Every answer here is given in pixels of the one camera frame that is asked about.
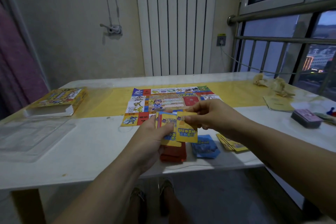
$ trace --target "pokemon board game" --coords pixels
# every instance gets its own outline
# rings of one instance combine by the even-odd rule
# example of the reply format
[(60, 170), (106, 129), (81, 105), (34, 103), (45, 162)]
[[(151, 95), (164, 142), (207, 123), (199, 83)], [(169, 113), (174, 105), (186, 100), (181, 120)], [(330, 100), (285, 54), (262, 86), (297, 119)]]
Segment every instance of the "pokemon board game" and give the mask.
[(199, 101), (216, 98), (220, 99), (207, 86), (145, 90), (134, 88), (121, 126), (138, 126), (151, 116), (156, 115), (156, 112), (186, 111)]

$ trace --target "stack of blue cards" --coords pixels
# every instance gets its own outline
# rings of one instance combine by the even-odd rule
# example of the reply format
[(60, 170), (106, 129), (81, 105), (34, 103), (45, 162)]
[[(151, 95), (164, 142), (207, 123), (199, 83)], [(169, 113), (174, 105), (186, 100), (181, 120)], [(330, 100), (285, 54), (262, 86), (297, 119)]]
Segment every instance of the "stack of blue cards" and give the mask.
[(221, 153), (210, 135), (198, 136), (198, 142), (191, 143), (191, 147), (197, 158), (216, 158)]

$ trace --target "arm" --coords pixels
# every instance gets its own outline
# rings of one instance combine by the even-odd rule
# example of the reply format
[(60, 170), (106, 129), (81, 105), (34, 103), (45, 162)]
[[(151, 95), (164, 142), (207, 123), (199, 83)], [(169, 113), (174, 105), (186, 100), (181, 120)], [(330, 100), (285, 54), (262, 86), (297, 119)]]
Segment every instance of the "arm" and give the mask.
[(120, 155), (53, 224), (114, 223), (140, 174), (162, 153), (161, 138), (172, 131), (172, 124), (155, 129), (155, 117), (145, 121)]
[(242, 143), (324, 213), (336, 219), (336, 153), (263, 126), (219, 99), (188, 109), (185, 121)]

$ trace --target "curtain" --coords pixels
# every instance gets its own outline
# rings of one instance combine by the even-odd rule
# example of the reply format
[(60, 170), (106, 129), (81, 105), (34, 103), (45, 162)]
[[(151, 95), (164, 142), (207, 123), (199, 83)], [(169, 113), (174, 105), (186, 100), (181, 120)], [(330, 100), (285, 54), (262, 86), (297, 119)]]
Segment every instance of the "curtain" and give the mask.
[(14, 113), (48, 93), (39, 67), (0, 4), (0, 95)]

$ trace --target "white radiator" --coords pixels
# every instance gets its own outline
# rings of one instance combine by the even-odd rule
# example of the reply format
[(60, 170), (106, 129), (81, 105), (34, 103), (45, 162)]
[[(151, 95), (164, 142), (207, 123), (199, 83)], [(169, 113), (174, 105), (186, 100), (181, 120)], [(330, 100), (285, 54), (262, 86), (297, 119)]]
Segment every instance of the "white radiator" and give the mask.
[(138, 0), (146, 76), (209, 72), (215, 0)]

